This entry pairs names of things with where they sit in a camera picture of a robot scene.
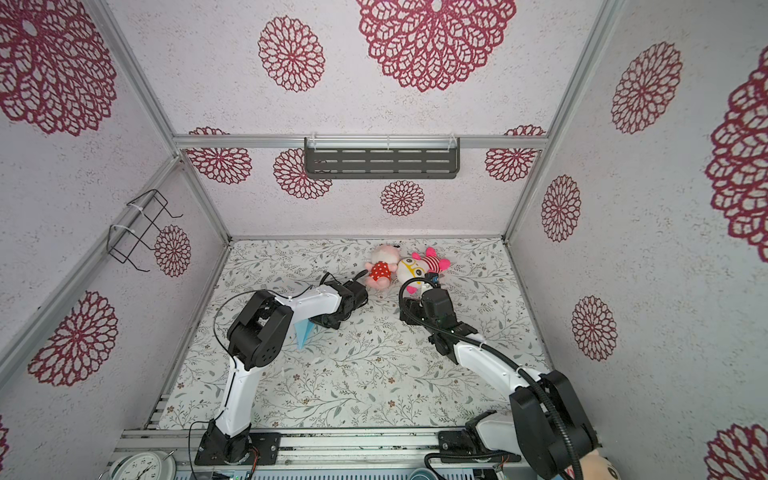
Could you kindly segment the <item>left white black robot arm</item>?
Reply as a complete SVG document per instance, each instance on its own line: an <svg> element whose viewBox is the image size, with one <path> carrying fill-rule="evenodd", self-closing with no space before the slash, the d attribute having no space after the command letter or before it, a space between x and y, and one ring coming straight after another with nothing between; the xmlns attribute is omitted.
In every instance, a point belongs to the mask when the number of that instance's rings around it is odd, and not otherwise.
<svg viewBox="0 0 768 480"><path fill-rule="evenodd" d="M230 373L221 413L215 419L218 431L228 438L250 431L261 372L276 359L295 325L337 330L367 302L365 285L355 279L327 280L293 296L271 290L252 292L227 331Z"/></svg>

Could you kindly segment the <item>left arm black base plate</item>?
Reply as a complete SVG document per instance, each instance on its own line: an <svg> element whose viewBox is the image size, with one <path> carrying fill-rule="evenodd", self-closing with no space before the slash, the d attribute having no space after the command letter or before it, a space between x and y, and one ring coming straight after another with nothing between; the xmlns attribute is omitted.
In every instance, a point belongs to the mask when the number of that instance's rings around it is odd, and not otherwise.
<svg viewBox="0 0 768 480"><path fill-rule="evenodd" d="M282 435L279 433L250 433L246 444L238 443L225 452L224 447L204 437L193 460L195 466L271 466L277 462Z"/></svg>

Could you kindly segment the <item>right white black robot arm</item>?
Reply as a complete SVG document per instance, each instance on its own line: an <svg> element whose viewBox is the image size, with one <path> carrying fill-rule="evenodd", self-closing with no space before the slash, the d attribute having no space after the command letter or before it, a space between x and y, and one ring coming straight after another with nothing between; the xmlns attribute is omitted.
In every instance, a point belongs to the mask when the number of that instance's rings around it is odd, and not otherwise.
<svg viewBox="0 0 768 480"><path fill-rule="evenodd" d="M398 293L400 319L429 332L441 355L464 367L509 402L507 411L489 411L470 420L463 435L469 451L445 446L431 460L524 460L541 479L584 479L582 459L598 446L596 432L570 380L561 372L542 373L519 365L460 322L450 295L434 288L419 297Z"/></svg>

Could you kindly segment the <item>light blue paper sheet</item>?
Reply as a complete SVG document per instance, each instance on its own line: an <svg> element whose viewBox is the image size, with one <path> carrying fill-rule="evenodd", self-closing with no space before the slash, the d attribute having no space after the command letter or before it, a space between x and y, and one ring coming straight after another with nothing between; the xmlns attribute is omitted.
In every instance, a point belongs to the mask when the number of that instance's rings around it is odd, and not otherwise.
<svg viewBox="0 0 768 480"><path fill-rule="evenodd" d="M310 340L314 327L315 324L309 319L300 320L294 324L298 350L302 350L306 346Z"/></svg>

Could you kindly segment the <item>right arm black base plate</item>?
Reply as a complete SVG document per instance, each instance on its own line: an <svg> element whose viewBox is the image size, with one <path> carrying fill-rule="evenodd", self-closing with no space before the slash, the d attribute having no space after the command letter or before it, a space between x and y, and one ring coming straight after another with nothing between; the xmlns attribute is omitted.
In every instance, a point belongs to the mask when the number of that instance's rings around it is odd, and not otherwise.
<svg viewBox="0 0 768 480"><path fill-rule="evenodd" d="M441 430L437 434L441 458L448 463L463 460L490 461L495 463L519 463L519 454L486 447L480 437L471 430Z"/></svg>

